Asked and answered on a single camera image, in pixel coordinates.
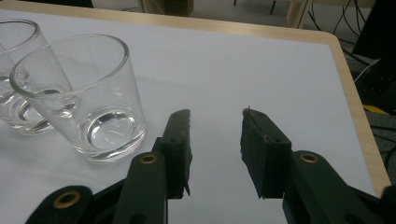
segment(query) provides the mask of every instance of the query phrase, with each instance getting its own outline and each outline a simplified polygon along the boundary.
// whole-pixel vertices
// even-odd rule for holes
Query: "brass screw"
[[[318,157],[311,153],[301,154],[300,159],[310,163],[317,163],[319,161]]]
[[[60,209],[67,208],[78,202],[80,198],[81,194],[78,191],[69,191],[58,196],[53,201],[53,206]]]
[[[158,158],[155,155],[146,155],[142,158],[140,158],[140,162],[143,164],[152,164],[156,162]]]

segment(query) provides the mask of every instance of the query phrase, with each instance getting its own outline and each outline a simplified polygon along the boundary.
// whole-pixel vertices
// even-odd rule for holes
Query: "white table surface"
[[[191,196],[169,202],[171,224],[286,223],[281,200],[259,199],[241,160],[249,105],[275,122],[293,150],[319,153],[348,185],[374,195],[326,45],[0,9],[0,20],[11,18],[37,22],[49,42],[107,34],[127,43],[148,124],[137,153],[151,151],[170,114],[191,110]],[[23,223],[65,186],[104,189],[126,176],[132,159],[94,164],[56,131],[20,135],[4,122],[0,144],[0,223]]]

